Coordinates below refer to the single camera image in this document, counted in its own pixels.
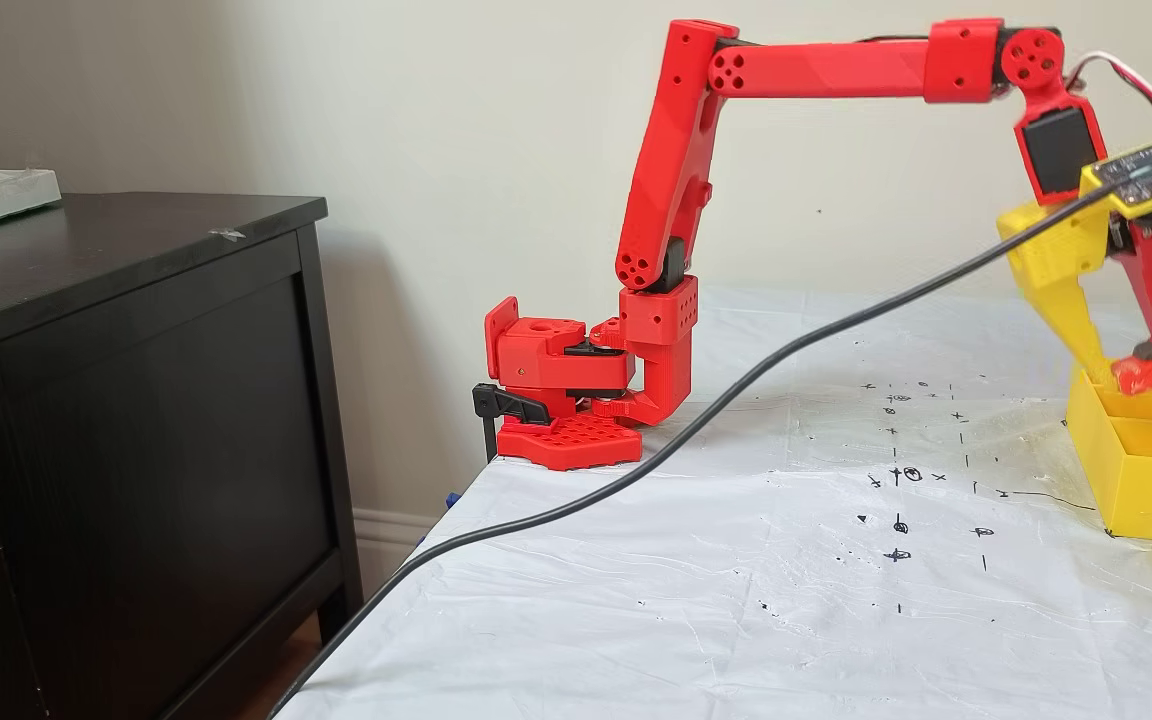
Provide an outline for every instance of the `robotic arm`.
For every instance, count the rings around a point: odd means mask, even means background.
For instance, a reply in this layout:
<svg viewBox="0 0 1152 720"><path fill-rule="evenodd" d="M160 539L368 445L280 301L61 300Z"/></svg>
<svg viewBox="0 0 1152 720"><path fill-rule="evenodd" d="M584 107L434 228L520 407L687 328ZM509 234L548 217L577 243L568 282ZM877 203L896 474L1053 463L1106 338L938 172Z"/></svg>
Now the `robotic arm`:
<svg viewBox="0 0 1152 720"><path fill-rule="evenodd" d="M1085 97L1062 77L1064 43L1052 28L1007 28L1000 18L948 20L927 37L873 37L816 45L755 45L737 28L670 23L646 135L635 167L614 270L620 313L589 329L576 320L520 318L505 300L486 316L488 374L475 388L488 455L526 457L550 469L637 460L636 423L668 418L691 389L691 328L698 281L691 263L708 182L718 115L730 97L923 97L987 103L1018 88L1025 111L1014 131L1036 202L1032 222L1079 195L1084 165L1106 158ZM1124 392L1152 387L1152 217L1115 218L1096 262L1016 279L1098 382ZM1076 275L1106 255L1128 270L1151 341L1111 367ZM1041 278L1029 286L1021 279ZM643 389L628 384L643 359ZM494 419L503 415L497 433Z"/></svg>

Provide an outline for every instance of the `white wall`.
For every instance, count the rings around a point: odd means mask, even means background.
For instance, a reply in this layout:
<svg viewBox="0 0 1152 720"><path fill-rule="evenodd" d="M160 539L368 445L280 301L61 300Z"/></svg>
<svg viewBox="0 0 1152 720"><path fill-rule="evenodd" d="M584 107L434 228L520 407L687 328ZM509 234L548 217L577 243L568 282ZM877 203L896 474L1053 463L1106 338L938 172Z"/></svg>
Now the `white wall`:
<svg viewBox="0 0 1152 720"><path fill-rule="evenodd" d="M69 191L325 195L342 411L365 511L438 515L483 464L483 314L601 320L669 18L757 41L1058 24L1152 79L1138 1L0 0L0 167ZM1152 114L1105 68L1115 149ZM995 241L1030 197L991 106L735 101L694 272L704 283L889 290ZM1114 270L1093 296L1124 297ZM1011 291L1002 266L960 291Z"/></svg>

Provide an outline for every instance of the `ink mark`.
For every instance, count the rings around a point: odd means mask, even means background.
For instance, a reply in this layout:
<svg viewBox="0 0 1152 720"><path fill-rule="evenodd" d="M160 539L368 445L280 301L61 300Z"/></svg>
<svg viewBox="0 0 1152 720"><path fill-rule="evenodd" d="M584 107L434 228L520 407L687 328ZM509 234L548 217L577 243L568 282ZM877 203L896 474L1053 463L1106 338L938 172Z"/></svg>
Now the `ink mark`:
<svg viewBox="0 0 1152 720"><path fill-rule="evenodd" d="M1051 495L1049 493L1046 493L1046 492L1021 492L1021 491L1013 491L1011 495L1043 495L1043 497L1049 497L1049 498L1052 498L1052 500L1056 500L1059 502L1064 502L1064 505L1069 505L1070 507L1078 507L1079 510L1096 510L1094 507L1087 507L1085 505L1078 505L1076 502L1070 502L1068 500L1064 500L1064 498L1062 498L1062 497Z"/></svg>

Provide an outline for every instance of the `white tablecloth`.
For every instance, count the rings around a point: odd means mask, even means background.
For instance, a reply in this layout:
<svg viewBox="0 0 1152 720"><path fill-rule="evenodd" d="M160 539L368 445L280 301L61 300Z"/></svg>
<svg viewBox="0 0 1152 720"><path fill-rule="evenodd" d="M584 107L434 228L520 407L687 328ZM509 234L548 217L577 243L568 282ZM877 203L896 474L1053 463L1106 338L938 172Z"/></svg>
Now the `white tablecloth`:
<svg viewBox="0 0 1152 720"><path fill-rule="evenodd" d="M705 291L695 392L646 450L867 301ZM1146 336L1097 319L1111 354ZM1152 541L1089 509L1069 367L1020 301L809 348L622 495L416 573L282 718L1152 719ZM499 458L425 543L623 470Z"/></svg>

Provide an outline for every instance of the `white wire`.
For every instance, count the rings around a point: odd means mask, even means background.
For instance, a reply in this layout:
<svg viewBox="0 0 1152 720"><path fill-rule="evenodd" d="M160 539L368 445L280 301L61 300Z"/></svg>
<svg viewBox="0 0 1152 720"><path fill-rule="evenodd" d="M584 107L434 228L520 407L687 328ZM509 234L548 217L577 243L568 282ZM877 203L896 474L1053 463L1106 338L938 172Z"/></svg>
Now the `white wire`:
<svg viewBox="0 0 1152 720"><path fill-rule="evenodd" d="M1069 74L1069 79L1066 79L1064 82L1066 90L1068 90L1068 88L1073 88L1075 82L1078 82L1078 76L1083 73L1083 68L1087 67L1087 63L1091 63L1092 60L1105 60L1106 63L1114 65L1117 69L1123 70L1126 76L1132 77L1135 82L1139 83L1140 88L1145 88L1149 93L1152 94L1152 85L1149 84L1147 79L1144 79L1142 74L1135 71L1131 65L1127 65L1123 60L1116 58L1115 55L1106 53L1105 50L1092 50L1091 53L1087 53L1074 61L1074 71Z"/></svg>

